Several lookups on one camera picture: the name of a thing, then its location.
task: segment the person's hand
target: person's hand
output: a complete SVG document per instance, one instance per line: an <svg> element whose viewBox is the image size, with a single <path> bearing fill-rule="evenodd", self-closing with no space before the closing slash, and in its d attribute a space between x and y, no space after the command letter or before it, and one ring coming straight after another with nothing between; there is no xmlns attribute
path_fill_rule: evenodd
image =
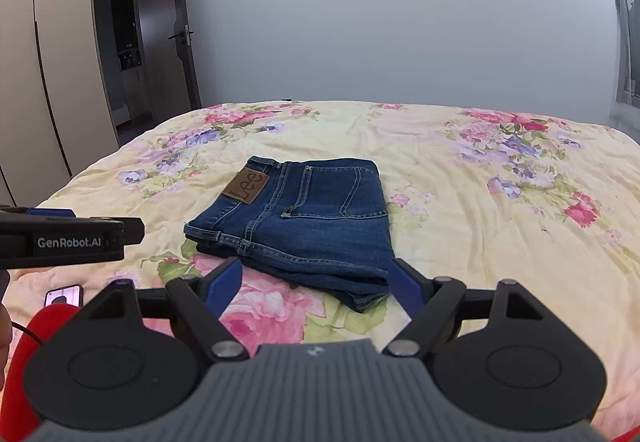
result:
<svg viewBox="0 0 640 442"><path fill-rule="evenodd" d="M9 358L9 345L13 332L9 313L4 305L0 305L0 390L4 387L4 367Z"/></svg>

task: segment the blue denim jeans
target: blue denim jeans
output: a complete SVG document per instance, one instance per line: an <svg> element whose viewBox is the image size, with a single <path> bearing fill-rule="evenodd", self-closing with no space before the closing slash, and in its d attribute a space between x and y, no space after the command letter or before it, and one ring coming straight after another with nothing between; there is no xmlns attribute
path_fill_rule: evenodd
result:
<svg viewBox="0 0 640 442"><path fill-rule="evenodd" d="M388 293L394 253L376 165L362 159L246 167L270 178L251 204L220 194L184 226L198 250L329 292L356 311Z"/></svg>

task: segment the belt loop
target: belt loop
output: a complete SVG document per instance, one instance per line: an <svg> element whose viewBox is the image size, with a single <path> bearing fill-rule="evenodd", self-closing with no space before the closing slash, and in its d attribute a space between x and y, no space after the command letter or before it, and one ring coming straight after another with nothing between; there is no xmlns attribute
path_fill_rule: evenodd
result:
<svg viewBox="0 0 640 442"><path fill-rule="evenodd" d="M251 242L249 240L244 238L240 240L240 243L238 244L238 254L245 257L246 251L250 245L251 245Z"/></svg>

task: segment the yellow floral comforter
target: yellow floral comforter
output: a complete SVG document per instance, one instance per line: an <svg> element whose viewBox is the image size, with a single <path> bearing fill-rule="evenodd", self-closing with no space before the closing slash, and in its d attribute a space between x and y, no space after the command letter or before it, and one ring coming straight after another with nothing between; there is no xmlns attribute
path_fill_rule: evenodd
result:
<svg viewBox="0 0 640 442"><path fill-rule="evenodd" d="M121 262L12 271L5 304L14 321L26 324L45 293L65 285L81 283L90 299L114 278L157 287L209 272L219 260L197 253L182 227L251 155L374 161L398 257L472 288L520 281L604 361L609 385L594 424L610 438L640 424L640 147L616 130L541 115L266 102L175 117L43 203L78 216L139 216L142 244ZM382 347L408 318L392 297L357 314L245 269L222 321L254 352L361 336Z"/></svg>

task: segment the gray curtain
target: gray curtain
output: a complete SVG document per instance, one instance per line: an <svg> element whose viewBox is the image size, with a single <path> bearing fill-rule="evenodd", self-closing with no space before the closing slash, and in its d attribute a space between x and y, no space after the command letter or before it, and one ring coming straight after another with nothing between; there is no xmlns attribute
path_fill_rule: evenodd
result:
<svg viewBox="0 0 640 442"><path fill-rule="evenodd" d="M640 108L640 0L616 0L620 16L618 103Z"/></svg>

